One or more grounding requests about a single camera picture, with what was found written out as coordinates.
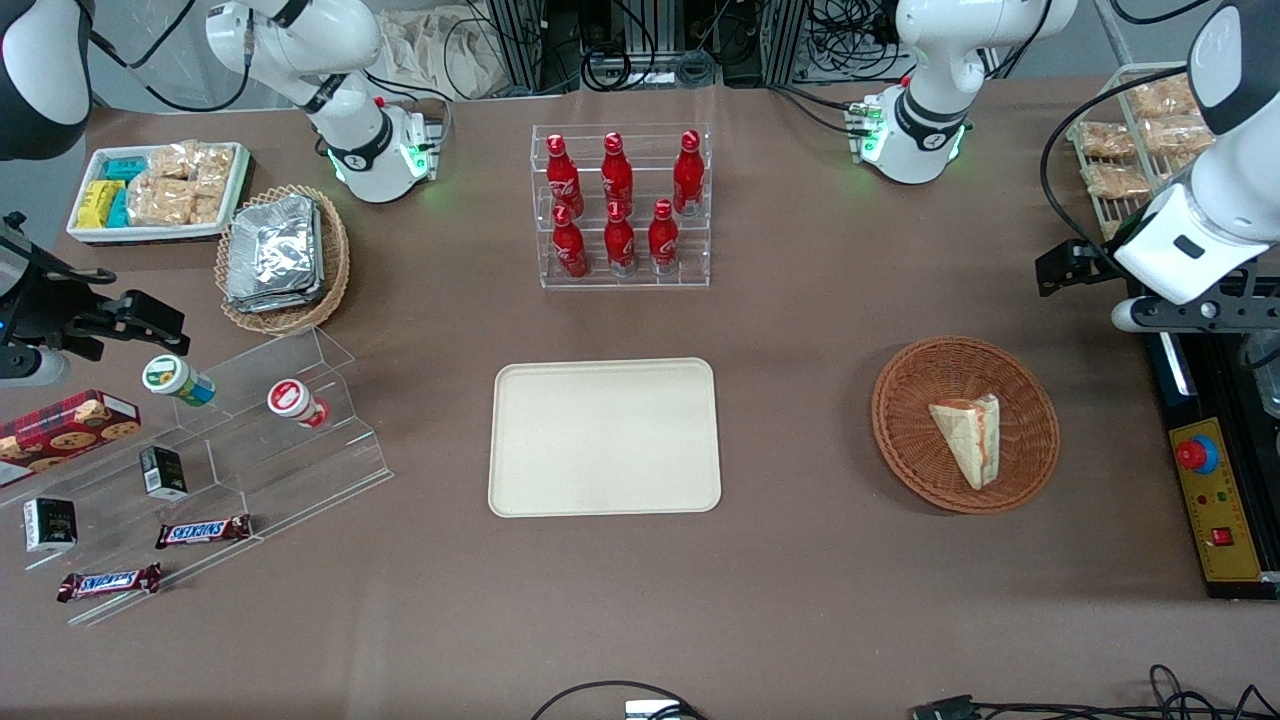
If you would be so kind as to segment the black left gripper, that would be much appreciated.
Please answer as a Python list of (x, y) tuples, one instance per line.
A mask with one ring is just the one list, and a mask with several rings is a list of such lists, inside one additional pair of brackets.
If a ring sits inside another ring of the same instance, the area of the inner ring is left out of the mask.
[[(1126, 273), (1107, 249), (1088, 240), (1065, 240), (1036, 259), (1037, 291), (1042, 299), (1078, 284), (1125, 281)], [(1258, 263), (1244, 263), (1215, 281), (1193, 304), (1276, 304), (1277, 275), (1260, 273)]]

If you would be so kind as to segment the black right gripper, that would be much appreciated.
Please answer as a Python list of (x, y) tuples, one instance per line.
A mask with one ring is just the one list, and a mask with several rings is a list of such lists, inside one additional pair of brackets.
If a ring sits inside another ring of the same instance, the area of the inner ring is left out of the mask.
[(24, 223), (22, 213), (3, 218), (4, 363), (41, 363), (42, 350), (97, 363), (104, 351), (100, 340), (189, 352), (182, 311), (140, 290), (128, 290), (119, 299), (96, 293), (93, 286), (113, 283), (110, 270), (68, 265), (32, 243)]

